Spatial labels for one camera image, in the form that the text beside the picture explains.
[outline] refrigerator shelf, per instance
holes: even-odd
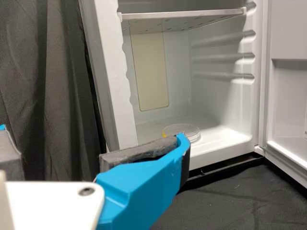
[[[167,31],[185,31],[208,25],[225,18],[242,15],[245,7],[237,9],[175,11],[151,13],[123,13],[124,34],[147,34]]]

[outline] beige panel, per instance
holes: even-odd
[[[141,111],[168,106],[163,34],[131,35]]]

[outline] gray curtain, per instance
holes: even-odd
[[[0,123],[28,180],[92,180],[100,143],[77,0],[0,1]]]

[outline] refrigerator hinge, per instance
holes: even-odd
[[[258,154],[260,154],[262,156],[265,155],[265,150],[262,147],[260,147],[259,145],[255,145],[254,152],[258,153]]]

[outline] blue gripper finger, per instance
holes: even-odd
[[[155,161],[122,164],[97,175],[105,191],[98,230],[149,229],[166,211],[189,172],[189,140],[177,135],[177,148]]]

